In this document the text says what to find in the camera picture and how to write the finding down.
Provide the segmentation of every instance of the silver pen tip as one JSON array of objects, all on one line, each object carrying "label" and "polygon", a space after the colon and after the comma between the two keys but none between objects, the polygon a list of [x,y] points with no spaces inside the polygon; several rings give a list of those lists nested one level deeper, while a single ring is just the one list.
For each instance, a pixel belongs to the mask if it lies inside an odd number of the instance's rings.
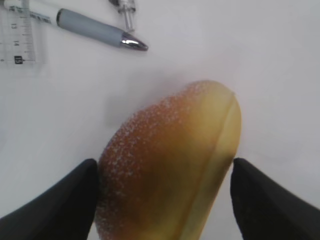
[{"label": "silver pen tip", "polygon": [[144,42],[140,41],[139,39],[127,32],[124,32],[122,35],[121,46],[128,49],[144,52],[148,51],[149,49],[149,47]]}]

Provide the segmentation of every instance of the white table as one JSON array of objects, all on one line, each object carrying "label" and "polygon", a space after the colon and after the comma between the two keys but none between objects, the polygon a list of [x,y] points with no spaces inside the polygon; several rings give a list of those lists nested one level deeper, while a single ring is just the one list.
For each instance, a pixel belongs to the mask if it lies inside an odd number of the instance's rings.
[{"label": "white table", "polygon": [[[107,0],[55,0],[121,27]],[[0,216],[30,201],[86,158],[98,159],[134,110],[196,80],[236,92],[238,156],[320,207],[318,0],[137,0],[147,53],[42,26],[38,77],[0,73]],[[221,188],[202,240],[240,240]],[[98,239],[93,228],[90,240]]]}]

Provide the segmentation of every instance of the transparent ruler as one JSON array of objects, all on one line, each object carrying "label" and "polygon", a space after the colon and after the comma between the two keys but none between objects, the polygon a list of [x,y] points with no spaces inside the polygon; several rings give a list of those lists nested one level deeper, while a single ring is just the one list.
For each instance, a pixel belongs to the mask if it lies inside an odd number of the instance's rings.
[{"label": "transparent ruler", "polygon": [[0,71],[24,69],[37,63],[29,0],[18,1],[22,1],[22,7],[10,10],[0,4]]}]

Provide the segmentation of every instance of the gray pen grip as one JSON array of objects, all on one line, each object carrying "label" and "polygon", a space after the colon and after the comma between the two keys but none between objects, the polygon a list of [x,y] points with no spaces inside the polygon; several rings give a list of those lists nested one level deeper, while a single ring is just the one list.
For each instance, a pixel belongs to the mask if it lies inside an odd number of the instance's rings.
[{"label": "gray pen grip", "polygon": [[123,30],[96,21],[74,11],[61,9],[58,18],[59,27],[103,43],[120,47]]}]

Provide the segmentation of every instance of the white speckles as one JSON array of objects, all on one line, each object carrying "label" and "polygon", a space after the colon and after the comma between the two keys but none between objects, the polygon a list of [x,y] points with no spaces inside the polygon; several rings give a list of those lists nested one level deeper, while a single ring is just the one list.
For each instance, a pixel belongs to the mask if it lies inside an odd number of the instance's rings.
[{"label": "white speckles", "polygon": [[118,221],[119,214],[123,212],[118,200],[135,197],[130,194],[132,182],[144,178],[142,169],[148,160],[142,158],[141,152],[150,155],[149,151],[156,147],[154,139],[158,135],[163,136],[164,130],[176,134],[175,129],[183,127],[185,117],[208,91],[208,86],[207,82],[191,84],[159,104],[134,113],[111,139],[101,156],[106,168],[101,177],[105,181],[101,191],[104,198],[99,201],[96,214],[97,228],[103,240],[115,240],[113,234],[125,227]]}]

